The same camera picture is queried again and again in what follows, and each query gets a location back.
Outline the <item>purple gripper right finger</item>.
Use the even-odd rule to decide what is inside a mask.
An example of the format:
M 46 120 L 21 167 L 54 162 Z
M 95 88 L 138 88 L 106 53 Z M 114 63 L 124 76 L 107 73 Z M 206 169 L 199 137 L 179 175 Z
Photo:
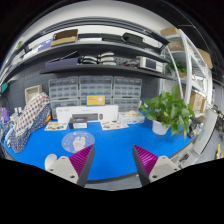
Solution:
M 143 186 L 180 170 L 167 156 L 158 157 L 140 146 L 134 145 L 132 154 Z

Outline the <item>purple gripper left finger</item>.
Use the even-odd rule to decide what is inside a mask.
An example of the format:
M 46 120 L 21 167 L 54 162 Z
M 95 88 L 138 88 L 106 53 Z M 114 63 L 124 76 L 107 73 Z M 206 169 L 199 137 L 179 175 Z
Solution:
M 70 157 L 61 156 L 59 159 L 54 159 L 47 166 L 47 171 L 78 186 L 84 187 L 94 156 L 94 146 L 90 145 Z

